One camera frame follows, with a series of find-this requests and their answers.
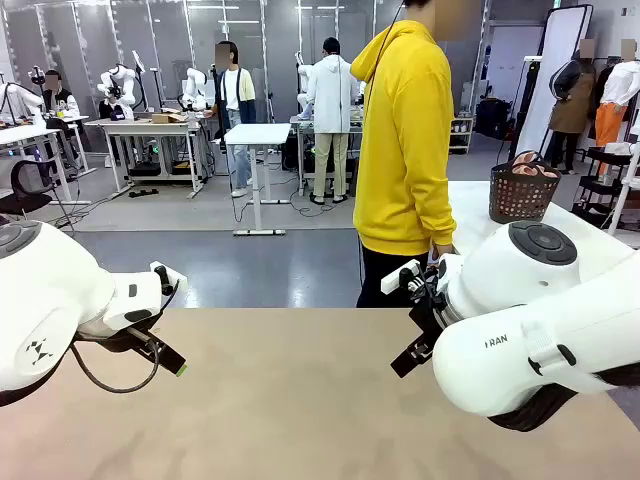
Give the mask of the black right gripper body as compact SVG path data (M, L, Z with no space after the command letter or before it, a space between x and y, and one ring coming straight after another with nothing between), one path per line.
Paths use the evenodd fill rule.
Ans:
M443 316L446 300L443 294L431 292L415 292L410 299L413 307L409 317L422 333L407 347L407 352L412 358L430 358L436 341L447 326Z

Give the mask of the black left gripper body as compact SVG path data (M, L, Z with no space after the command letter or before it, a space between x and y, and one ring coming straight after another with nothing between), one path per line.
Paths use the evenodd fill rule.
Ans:
M94 342L112 353L133 351L139 355L153 355L154 344L158 351L164 348L164 342L150 331L148 323L137 323L116 332L109 338L92 336L76 332L75 341Z

